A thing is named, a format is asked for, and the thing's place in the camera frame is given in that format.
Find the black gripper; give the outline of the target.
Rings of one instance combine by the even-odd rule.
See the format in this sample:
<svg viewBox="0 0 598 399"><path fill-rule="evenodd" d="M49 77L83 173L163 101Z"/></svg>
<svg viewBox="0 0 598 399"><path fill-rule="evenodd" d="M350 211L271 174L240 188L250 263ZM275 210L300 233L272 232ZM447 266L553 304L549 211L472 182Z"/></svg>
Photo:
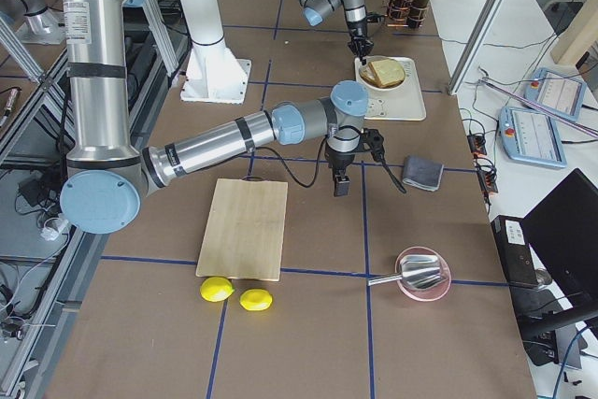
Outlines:
<svg viewBox="0 0 598 399"><path fill-rule="evenodd" d="M366 65L366 58L370 55L374 47L374 43L368 35L367 24L379 23L383 20L384 16L378 13L367 13L363 19L359 19L358 21L353 21L349 17L346 17L346 24L349 31L348 47L355 57L361 55L362 65Z"/></svg>
<svg viewBox="0 0 598 399"><path fill-rule="evenodd" d="M375 162L384 159L384 138L377 129L358 129L355 126L341 126L326 139L325 159L332 171L334 197L349 194L350 179L346 169L359 153L370 152Z"/></svg>

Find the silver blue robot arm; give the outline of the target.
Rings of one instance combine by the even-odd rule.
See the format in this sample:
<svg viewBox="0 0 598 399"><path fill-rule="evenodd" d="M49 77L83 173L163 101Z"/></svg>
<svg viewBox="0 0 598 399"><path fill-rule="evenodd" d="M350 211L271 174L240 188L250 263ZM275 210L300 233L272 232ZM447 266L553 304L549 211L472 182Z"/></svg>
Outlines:
<svg viewBox="0 0 598 399"><path fill-rule="evenodd" d="M334 12L342 9L349 33L348 47L362 65L370 55L374 43L368 33L368 24L381 16L369 13L365 0L298 0L303 15L311 26L321 24Z"/></svg>
<svg viewBox="0 0 598 399"><path fill-rule="evenodd" d="M349 191L346 168L364 152L374 130L362 131L368 92L340 81L328 97L283 103L230 121L161 149L136 150L130 140L123 6L127 0L63 0L67 75L74 112L74 147L65 159L60 193L65 217L81 231L111 234L138 214L142 200L175 178L228 162L277 141L295 145L323 137L334 196ZM310 25L342 8L349 48L365 63L373 43L364 0L298 0ZM227 47L217 0L180 0L192 42L184 100L238 104L249 81L249 60Z"/></svg>

